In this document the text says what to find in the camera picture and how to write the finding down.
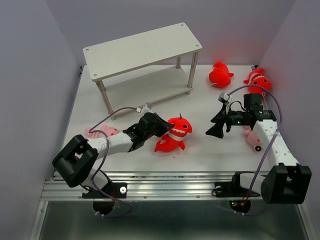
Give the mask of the red shark plush toy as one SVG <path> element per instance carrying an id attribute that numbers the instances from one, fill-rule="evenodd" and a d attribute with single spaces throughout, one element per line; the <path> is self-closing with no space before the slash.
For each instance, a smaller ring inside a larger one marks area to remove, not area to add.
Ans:
<path id="1" fill-rule="evenodd" d="M 173 124 L 173 128 L 164 134 L 156 143 L 154 152 L 169 153 L 177 148 L 186 148 L 184 139 L 193 132 L 191 123 L 180 114 L 179 117 L 170 118 L 168 123 Z"/>

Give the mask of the red clownfish plush toy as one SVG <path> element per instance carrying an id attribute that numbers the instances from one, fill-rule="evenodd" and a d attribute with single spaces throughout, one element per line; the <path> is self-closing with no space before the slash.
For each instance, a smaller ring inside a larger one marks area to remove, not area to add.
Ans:
<path id="1" fill-rule="evenodd" d="M 271 81 L 266 77 L 265 69 L 259 67 L 255 70 L 252 70 L 248 78 L 243 81 L 244 84 L 251 85 L 248 87 L 248 91 L 252 94 L 260 94 L 263 97 L 266 95 L 266 91 L 262 88 L 256 87 L 261 86 L 268 91 L 271 89 Z"/>

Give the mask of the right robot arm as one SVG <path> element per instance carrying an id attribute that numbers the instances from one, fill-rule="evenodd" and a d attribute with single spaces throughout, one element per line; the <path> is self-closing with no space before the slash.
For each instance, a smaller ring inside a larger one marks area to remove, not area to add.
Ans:
<path id="1" fill-rule="evenodd" d="M 250 127 L 259 139 L 263 158 L 269 161 L 271 169 L 267 175 L 260 175 L 258 170 L 236 172 L 229 184 L 218 185 L 216 196 L 249 198 L 255 193 L 267 204 L 302 204 L 312 177 L 311 169 L 301 165 L 291 154 L 280 133 L 280 122 L 271 110 L 264 109 L 262 96 L 245 94 L 243 111 L 231 109 L 232 97 L 225 92 L 218 100 L 222 108 L 211 120 L 214 125 L 206 135 L 222 139 L 224 132 L 230 132 L 233 126 Z"/>

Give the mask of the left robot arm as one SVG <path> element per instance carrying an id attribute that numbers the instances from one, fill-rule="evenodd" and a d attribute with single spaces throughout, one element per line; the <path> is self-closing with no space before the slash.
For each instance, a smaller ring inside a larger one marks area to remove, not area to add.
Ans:
<path id="1" fill-rule="evenodd" d="M 75 135 L 56 155 L 52 165 L 70 188 L 88 186 L 100 197 L 106 197 L 111 193 L 110 179 L 94 169 L 96 160 L 135 151 L 149 138 L 162 137 L 173 128 L 174 124 L 147 112 L 138 123 L 115 135 L 100 138 Z"/>

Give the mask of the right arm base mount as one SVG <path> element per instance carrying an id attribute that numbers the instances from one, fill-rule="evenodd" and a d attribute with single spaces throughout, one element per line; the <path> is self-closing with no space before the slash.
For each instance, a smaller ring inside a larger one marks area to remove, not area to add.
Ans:
<path id="1" fill-rule="evenodd" d="M 250 197 L 259 197 L 260 194 L 252 191 L 248 193 L 246 188 L 242 188 L 231 181 L 218 181 L 214 183 L 211 194 L 217 198 L 230 198 L 229 206 L 235 213 L 247 214 L 251 209 Z"/>

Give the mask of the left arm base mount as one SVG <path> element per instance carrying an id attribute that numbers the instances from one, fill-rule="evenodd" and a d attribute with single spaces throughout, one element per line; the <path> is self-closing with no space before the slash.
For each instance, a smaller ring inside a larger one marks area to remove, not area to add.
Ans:
<path id="1" fill-rule="evenodd" d="M 126 182 L 111 182 L 101 190 L 87 185 L 81 185 L 82 198 L 93 200 L 92 209 L 101 218 L 118 218 L 132 211 L 132 205 L 125 200 L 128 184 Z"/>

